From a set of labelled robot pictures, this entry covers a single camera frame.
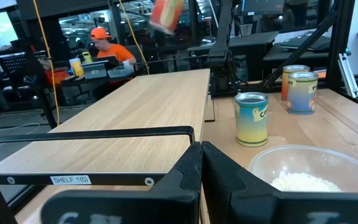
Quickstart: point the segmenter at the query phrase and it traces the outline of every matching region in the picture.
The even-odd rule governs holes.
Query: light wood tabletop
[[[263,150],[286,144],[324,147],[358,159],[357,103],[332,90],[322,89],[317,91],[316,112],[297,116],[287,113],[280,93],[268,95],[266,145],[250,148],[236,142],[233,98],[215,99],[216,122],[204,125],[203,140],[211,142],[245,168]]]
[[[209,69],[141,76],[51,133],[191,126],[201,140]],[[32,142],[0,162],[0,174],[168,172],[188,136]]]

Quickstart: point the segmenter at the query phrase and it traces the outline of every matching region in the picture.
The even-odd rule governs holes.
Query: yellow cable
[[[59,126],[59,124],[60,124],[60,112],[59,112],[59,105],[58,105],[58,103],[57,103],[57,96],[56,96],[55,71],[54,71],[54,69],[53,69],[52,57],[50,56],[50,51],[49,51],[49,46],[48,46],[48,42],[47,42],[47,37],[45,36],[44,27],[43,27],[43,25],[42,25],[42,21],[41,21],[40,13],[39,13],[39,11],[38,11],[38,6],[37,6],[36,0],[33,0],[33,3],[34,3],[34,7],[35,7],[35,12],[37,13],[38,21],[39,21],[39,23],[40,23],[42,37],[44,37],[45,47],[47,48],[47,52],[48,52],[48,60],[49,60],[49,62],[50,62],[50,69],[51,69],[51,72],[52,72],[53,94],[54,94],[54,97],[55,97],[56,112],[57,112],[57,126]]]
[[[129,25],[129,29],[131,30],[131,34],[132,34],[132,36],[134,37],[135,44],[136,44],[137,48],[139,49],[140,54],[142,55],[142,59],[143,59],[144,63],[146,64],[147,74],[150,75],[149,66],[147,65],[146,59],[145,59],[144,56],[143,56],[143,52],[142,52],[142,50],[140,49],[139,44],[138,44],[137,41],[136,41],[136,37],[135,37],[135,34],[134,34],[134,30],[132,29],[131,22],[129,22],[129,18],[128,18],[127,12],[125,11],[124,5],[122,5],[122,1],[121,1],[121,0],[119,0],[119,4],[121,5],[122,11],[124,12],[124,15],[125,15],[125,18],[127,19],[127,22],[128,22],[128,25]]]

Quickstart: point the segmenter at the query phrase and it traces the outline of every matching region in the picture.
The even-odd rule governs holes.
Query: white rice
[[[271,185],[281,191],[341,192],[341,189],[332,182],[306,173],[280,174]]]

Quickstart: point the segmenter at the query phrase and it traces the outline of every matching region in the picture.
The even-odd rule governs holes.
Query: orange cap
[[[97,28],[93,29],[91,32],[92,40],[105,39],[108,37],[111,37],[111,36],[107,35],[106,30],[103,27],[97,27]]]

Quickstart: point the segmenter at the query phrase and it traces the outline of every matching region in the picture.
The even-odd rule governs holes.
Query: yellow and blue can
[[[269,97],[264,93],[241,93],[236,101],[236,141],[243,146],[259,147],[267,142]]]
[[[290,74],[288,85],[287,111],[291,114],[309,115],[314,113],[318,75],[314,72]]]

